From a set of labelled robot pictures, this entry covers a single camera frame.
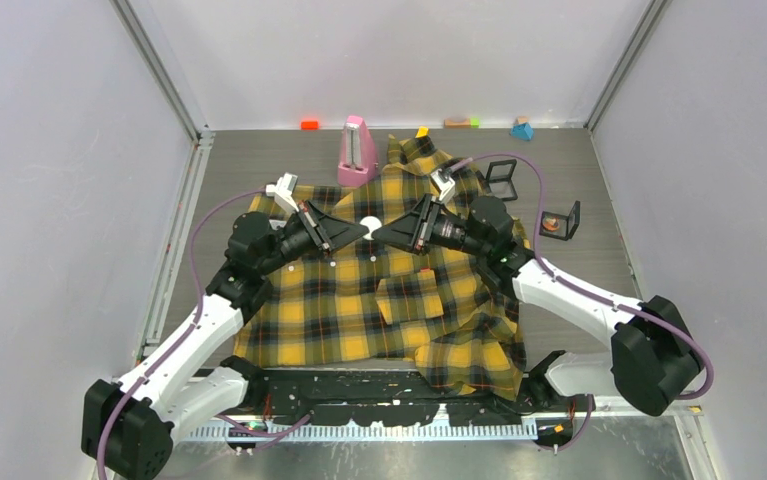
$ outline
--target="white bracket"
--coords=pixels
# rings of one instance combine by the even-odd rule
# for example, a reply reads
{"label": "white bracket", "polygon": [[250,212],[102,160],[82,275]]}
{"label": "white bracket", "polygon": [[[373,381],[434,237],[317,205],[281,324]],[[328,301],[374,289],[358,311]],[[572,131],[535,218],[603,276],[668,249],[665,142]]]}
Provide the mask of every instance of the white bracket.
{"label": "white bracket", "polygon": [[277,205],[286,213],[292,214],[298,211],[298,204],[292,198],[292,192],[295,191],[295,185],[298,183],[298,176],[291,173],[284,173],[277,179],[276,184],[265,186],[265,194],[274,198]]}
{"label": "white bracket", "polygon": [[174,422],[171,440],[176,445],[216,413],[242,403],[247,390],[248,382],[241,373],[232,368],[219,367],[208,377],[180,392],[167,410],[157,413],[162,420]]}
{"label": "white bracket", "polygon": [[563,397],[587,393],[618,397],[620,394],[610,372],[612,367],[613,358],[609,353],[567,352],[548,366],[545,379]]}
{"label": "white bracket", "polygon": [[444,173],[444,170],[437,168],[430,173],[430,180],[433,182],[433,186],[439,190],[439,203],[442,205],[448,203],[448,201],[454,197],[454,193],[457,190],[457,184],[450,174]]}

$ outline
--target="yellow plaid shirt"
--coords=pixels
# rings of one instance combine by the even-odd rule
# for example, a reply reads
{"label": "yellow plaid shirt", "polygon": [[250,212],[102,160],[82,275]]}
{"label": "yellow plaid shirt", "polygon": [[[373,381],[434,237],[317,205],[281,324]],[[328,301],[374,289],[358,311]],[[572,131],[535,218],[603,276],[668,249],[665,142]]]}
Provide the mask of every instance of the yellow plaid shirt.
{"label": "yellow plaid shirt", "polygon": [[[293,196],[344,220],[376,216],[386,224],[425,193],[438,194],[429,173],[452,160],[427,136],[400,142],[390,136],[388,163],[371,182],[355,189],[297,186]],[[483,186],[473,167],[454,179],[457,192],[447,207],[465,216]],[[286,218],[264,195],[250,210]],[[524,239],[518,221],[516,232]],[[304,256],[269,279],[274,293],[239,332],[234,352],[261,367],[406,358],[434,387],[490,389],[511,400],[518,392],[525,368],[518,303],[489,292],[469,255],[441,247],[411,255],[360,239],[331,258]]]}

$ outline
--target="gray table surface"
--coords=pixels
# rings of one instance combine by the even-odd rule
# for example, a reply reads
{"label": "gray table surface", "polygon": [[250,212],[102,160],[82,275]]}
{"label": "gray table surface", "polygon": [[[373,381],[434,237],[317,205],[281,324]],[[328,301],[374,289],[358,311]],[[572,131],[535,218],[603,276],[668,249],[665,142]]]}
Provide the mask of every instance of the gray table surface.
{"label": "gray table surface", "polygon": [[[415,130],[372,130],[381,160],[385,159],[387,134],[409,138]],[[336,165],[341,131],[227,131],[218,132],[195,208],[197,222],[222,200],[245,190],[274,182],[284,172],[298,175],[307,185],[336,185]],[[515,151],[529,156],[542,169],[546,181],[546,210],[567,213],[581,201],[581,223],[568,242],[542,238],[542,251],[557,267],[607,290],[635,295],[615,214],[595,156],[589,133],[583,129],[538,129],[531,142],[510,137],[505,129],[435,129],[430,137],[436,146],[454,156],[496,151]],[[532,237],[538,183],[524,165],[515,171],[519,199],[507,203],[508,211],[522,219]],[[223,261],[230,226],[250,202],[240,201],[215,215],[203,228],[195,245],[195,261],[207,282]],[[167,337],[191,312],[195,302],[188,269],[177,277],[163,330]],[[600,343],[574,325],[538,307],[523,305],[520,325],[524,329],[529,365],[553,350],[576,353],[604,351]],[[216,366],[232,354],[232,340],[206,362]],[[374,360],[358,367],[409,368],[405,362]]]}

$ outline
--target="small object in frame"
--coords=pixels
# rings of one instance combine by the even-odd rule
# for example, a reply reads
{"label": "small object in frame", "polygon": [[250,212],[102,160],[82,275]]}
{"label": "small object in frame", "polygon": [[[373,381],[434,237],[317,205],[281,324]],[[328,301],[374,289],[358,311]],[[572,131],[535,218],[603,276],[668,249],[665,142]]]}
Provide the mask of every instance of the small object in frame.
{"label": "small object in frame", "polygon": [[489,169],[486,170],[488,193],[505,202],[518,200],[518,192],[516,192],[515,185],[513,184],[513,172],[515,172],[517,164],[518,161],[514,158],[490,162]]}
{"label": "small object in frame", "polygon": [[542,222],[539,225],[539,235],[571,240],[580,225],[580,200],[574,202],[568,215],[553,212],[542,212]]}

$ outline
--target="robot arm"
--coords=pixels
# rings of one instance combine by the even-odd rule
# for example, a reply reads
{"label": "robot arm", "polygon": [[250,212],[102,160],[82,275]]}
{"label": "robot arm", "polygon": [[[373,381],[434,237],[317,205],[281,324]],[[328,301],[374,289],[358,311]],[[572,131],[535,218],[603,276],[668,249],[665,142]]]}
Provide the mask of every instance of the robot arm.
{"label": "robot arm", "polygon": [[542,373],[558,394],[618,393],[643,413],[662,414],[702,369],[684,341],[639,315],[656,317],[688,336],[674,304],[659,296],[643,302],[617,295],[562,272],[516,242],[512,226],[498,198],[478,197],[462,219],[428,194],[372,236],[413,253],[438,245],[472,254],[488,288],[549,310],[603,343],[608,354],[554,355]]}
{"label": "robot arm", "polygon": [[283,228],[268,216],[239,216],[224,253],[226,261],[206,287],[202,305],[144,362],[115,383],[97,380],[86,392],[81,448],[98,458],[104,427],[123,403],[107,439],[106,466],[130,480],[154,478],[174,444],[214,415],[258,404],[266,393],[259,368],[238,357],[221,363],[208,377],[185,387],[219,345],[235,335],[270,296],[266,275],[303,254],[327,255],[352,243],[368,229],[291,198],[294,176],[284,175],[266,192],[287,210]]}

